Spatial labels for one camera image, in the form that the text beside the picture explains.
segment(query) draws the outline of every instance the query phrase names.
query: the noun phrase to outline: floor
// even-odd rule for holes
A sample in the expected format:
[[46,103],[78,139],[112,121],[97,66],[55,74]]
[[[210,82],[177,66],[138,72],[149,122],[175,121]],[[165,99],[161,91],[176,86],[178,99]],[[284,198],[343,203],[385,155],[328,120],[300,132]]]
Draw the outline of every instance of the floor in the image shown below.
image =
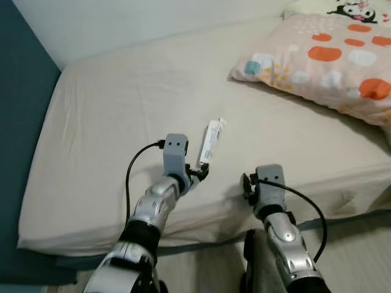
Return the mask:
[[[302,233],[310,253],[316,252],[320,233]],[[159,277],[170,293],[239,293],[242,251],[243,243],[237,243],[164,256],[157,265]],[[332,292],[390,292],[391,213],[329,226],[318,268]],[[81,272],[77,285],[48,288],[48,293],[81,293],[91,273]]]

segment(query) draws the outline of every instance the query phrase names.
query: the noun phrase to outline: mattress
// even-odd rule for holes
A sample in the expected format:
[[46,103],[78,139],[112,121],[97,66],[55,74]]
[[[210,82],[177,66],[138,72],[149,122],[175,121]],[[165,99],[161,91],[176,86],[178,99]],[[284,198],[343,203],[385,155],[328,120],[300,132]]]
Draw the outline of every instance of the mattress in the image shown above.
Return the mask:
[[[360,120],[228,73],[244,48],[280,18],[124,47],[69,65],[53,93],[24,195],[20,248],[66,256],[107,252],[125,221],[129,160],[168,133],[189,139],[195,166],[205,127],[223,117],[210,174],[181,198],[162,246],[217,242],[260,223],[242,198],[240,177],[280,164],[286,184],[312,198],[329,219],[390,204],[390,149]],[[131,206],[163,172],[159,149],[131,172]],[[317,218],[286,194],[298,222]]]

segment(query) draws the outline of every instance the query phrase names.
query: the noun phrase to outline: toothpaste tube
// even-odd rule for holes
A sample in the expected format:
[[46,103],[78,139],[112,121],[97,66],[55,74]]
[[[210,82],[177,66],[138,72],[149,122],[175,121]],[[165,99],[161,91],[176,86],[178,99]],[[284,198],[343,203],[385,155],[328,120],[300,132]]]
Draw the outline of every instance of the toothpaste tube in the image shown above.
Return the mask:
[[226,124],[227,122],[223,118],[211,120],[209,122],[199,159],[200,164],[210,163],[211,158],[214,156],[214,149],[217,141],[219,140],[221,132],[224,130]]

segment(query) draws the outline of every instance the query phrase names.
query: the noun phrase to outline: black cable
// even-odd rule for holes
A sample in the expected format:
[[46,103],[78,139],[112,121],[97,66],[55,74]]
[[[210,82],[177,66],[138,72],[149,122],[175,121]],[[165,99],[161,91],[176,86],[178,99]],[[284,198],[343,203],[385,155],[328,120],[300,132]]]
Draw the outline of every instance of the black cable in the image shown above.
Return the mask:
[[322,243],[320,244],[320,247],[318,249],[318,252],[316,253],[315,257],[313,258],[313,261],[317,262],[319,257],[321,256],[325,246],[326,246],[326,242],[327,242],[327,223],[326,223],[326,219],[324,218],[324,215],[321,211],[321,209],[316,205],[316,203],[314,203],[311,199],[309,199],[308,197],[306,197],[304,194],[298,192],[297,190],[294,190],[293,188],[290,188],[288,186],[285,186],[283,184],[279,184],[279,183],[275,183],[275,182],[270,182],[268,180],[262,180],[262,179],[259,179],[258,180],[259,183],[262,183],[262,184],[267,184],[267,185],[272,185],[272,186],[276,186],[276,187],[279,187],[279,188],[282,188],[282,189],[285,189],[287,191],[290,191],[294,194],[296,194],[297,196],[301,197],[303,200],[305,200],[306,202],[308,202],[310,205],[313,206],[313,208],[317,211],[317,213],[319,214],[319,217],[320,217],[320,220],[321,220],[321,223],[322,223],[322,227],[323,227],[323,236],[322,236]]
[[136,159],[147,149],[151,147],[159,147],[160,149],[164,148],[164,143],[165,140],[159,140],[158,142],[151,143],[150,145],[147,145],[143,147],[141,150],[138,151],[136,155],[132,158],[132,161],[130,161],[128,170],[126,171],[126,178],[125,178],[125,191],[126,191],[126,222],[125,225],[128,223],[129,218],[130,218],[130,196],[129,196],[129,175],[130,175],[130,170],[132,169],[132,166]]

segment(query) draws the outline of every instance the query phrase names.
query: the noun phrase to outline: orange dot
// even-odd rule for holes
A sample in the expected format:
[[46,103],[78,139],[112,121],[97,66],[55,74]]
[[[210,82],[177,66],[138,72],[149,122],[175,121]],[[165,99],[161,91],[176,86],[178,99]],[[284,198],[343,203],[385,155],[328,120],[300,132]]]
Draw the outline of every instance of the orange dot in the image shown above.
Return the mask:
[[345,40],[345,43],[351,46],[356,46],[356,47],[363,47],[365,45],[365,42],[360,41],[360,40],[355,40],[353,38],[347,38]]
[[328,42],[331,39],[332,39],[332,37],[327,34],[320,33],[317,35],[312,35],[312,40],[315,40],[315,41]]
[[354,32],[369,32],[372,30],[372,27],[363,26],[362,24],[351,24],[348,26],[348,29]]
[[379,46],[391,46],[391,38],[385,38],[377,35],[372,38],[372,44]]
[[361,83],[359,91],[363,98],[385,99],[391,92],[391,84],[378,78],[366,79]]
[[315,46],[308,51],[308,56],[311,59],[325,62],[335,61],[339,59],[341,55],[342,51],[338,48]]

